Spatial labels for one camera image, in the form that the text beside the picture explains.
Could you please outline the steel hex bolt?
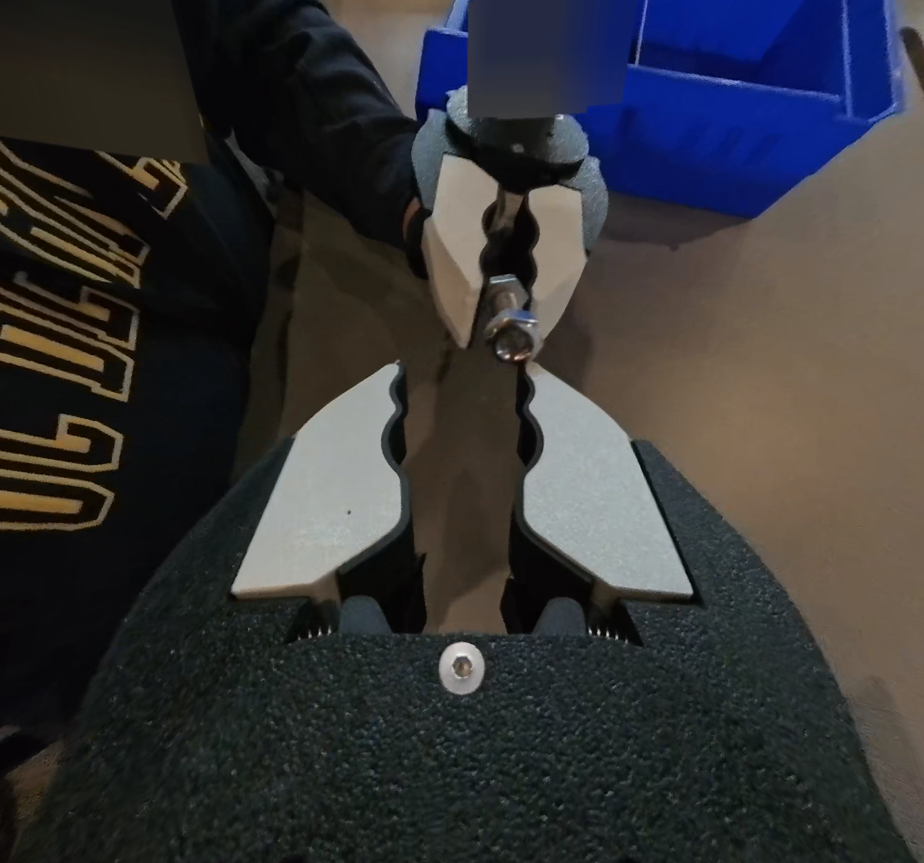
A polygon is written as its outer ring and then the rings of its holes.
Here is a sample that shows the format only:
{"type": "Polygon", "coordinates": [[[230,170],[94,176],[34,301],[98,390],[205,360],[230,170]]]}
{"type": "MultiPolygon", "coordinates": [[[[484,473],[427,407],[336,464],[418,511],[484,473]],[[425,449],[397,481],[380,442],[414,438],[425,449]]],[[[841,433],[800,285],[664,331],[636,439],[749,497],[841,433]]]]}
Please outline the steel hex bolt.
{"type": "Polygon", "coordinates": [[[528,293],[519,279],[514,275],[492,277],[488,283],[484,298],[488,314],[487,322],[495,314],[505,309],[523,309],[538,319],[532,311],[527,308],[526,305],[529,302],[528,293]]]}

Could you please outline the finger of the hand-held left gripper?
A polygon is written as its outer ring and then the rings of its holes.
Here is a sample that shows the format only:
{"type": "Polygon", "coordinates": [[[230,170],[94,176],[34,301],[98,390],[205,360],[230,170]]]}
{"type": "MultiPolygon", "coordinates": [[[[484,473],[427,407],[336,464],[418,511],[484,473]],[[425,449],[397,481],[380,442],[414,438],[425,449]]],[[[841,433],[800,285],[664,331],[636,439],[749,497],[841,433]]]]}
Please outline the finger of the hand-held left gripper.
{"type": "Polygon", "coordinates": [[[582,199],[575,189],[554,185],[532,190],[526,202],[537,233],[527,255],[527,311],[535,320],[534,345],[541,348],[565,313],[587,263],[582,199]]]}
{"type": "Polygon", "coordinates": [[[462,349],[470,344],[484,285],[484,218],[498,194],[498,183],[477,164],[460,156],[443,157],[433,210],[423,226],[422,253],[434,306],[462,349]]]}

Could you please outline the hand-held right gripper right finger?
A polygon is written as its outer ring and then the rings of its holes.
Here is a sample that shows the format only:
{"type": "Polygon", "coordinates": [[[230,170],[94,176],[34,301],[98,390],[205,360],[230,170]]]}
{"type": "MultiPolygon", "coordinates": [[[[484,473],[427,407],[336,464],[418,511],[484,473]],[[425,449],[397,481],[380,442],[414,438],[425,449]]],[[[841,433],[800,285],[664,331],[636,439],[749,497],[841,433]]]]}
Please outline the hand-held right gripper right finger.
{"type": "Polygon", "coordinates": [[[687,574],[625,430],[536,363],[521,372],[525,455],[518,521],[593,602],[690,602],[687,574]]]}

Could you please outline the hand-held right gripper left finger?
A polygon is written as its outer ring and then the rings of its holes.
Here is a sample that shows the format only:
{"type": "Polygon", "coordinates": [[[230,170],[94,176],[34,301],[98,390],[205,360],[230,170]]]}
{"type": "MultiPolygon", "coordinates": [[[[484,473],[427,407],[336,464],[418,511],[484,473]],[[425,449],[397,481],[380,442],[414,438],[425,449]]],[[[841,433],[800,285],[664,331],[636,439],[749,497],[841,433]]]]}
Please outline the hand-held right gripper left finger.
{"type": "Polygon", "coordinates": [[[387,364],[294,434],[230,588],[237,600],[388,597],[412,575],[406,370],[387,364]]]}

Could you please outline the blue plastic bin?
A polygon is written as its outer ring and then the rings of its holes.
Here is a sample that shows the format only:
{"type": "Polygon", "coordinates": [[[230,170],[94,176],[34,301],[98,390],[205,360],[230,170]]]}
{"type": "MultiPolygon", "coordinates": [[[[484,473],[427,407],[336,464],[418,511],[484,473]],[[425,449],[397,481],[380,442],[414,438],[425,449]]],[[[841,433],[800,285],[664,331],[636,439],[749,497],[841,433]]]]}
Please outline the blue plastic bin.
{"type": "MultiPolygon", "coordinates": [[[[468,5],[427,29],[420,119],[467,81],[468,5]]],[[[752,219],[903,106],[893,0],[629,0],[620,101],[576,118],[607,187],[752,219]]]]}

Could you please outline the navy sweatshirt gold print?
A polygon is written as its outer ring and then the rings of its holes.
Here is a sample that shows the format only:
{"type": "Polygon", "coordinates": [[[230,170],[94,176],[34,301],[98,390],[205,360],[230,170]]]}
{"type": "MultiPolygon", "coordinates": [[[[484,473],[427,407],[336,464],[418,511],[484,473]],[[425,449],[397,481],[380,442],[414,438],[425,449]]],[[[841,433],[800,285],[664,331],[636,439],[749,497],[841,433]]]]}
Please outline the navy sweatshirt gold print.
{"type": "Polygon", "coordinates": [[[56,728],[225,493],[273,220],[205,164],[2,139],[2,726],[56,728]]]}

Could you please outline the steel hex nut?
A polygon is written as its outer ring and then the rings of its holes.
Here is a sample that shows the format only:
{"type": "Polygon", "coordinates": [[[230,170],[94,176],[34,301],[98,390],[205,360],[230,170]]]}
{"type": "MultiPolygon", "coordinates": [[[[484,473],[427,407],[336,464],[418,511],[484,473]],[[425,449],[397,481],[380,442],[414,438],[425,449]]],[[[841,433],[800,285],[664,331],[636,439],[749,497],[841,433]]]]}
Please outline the steel hex nut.
{"type": "Polygon", "coordinates": [[[533,361],[543,346],[538,320],[523,309],[495,314],[485,325],[483,337],[494,357],[505,364],[533,361]]]}

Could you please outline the person's left forearm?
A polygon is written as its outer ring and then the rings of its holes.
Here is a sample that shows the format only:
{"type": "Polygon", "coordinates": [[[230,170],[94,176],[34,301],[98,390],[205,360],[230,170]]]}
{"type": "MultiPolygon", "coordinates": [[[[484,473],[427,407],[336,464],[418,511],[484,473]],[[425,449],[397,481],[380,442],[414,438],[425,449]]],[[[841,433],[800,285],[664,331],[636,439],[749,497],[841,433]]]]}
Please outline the person's left forearm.
{"type": "Polygon", "coordinates": [[[255,164],[422,267],[420,125],[321,0],[171,0],[202,115],[255,164]]]}

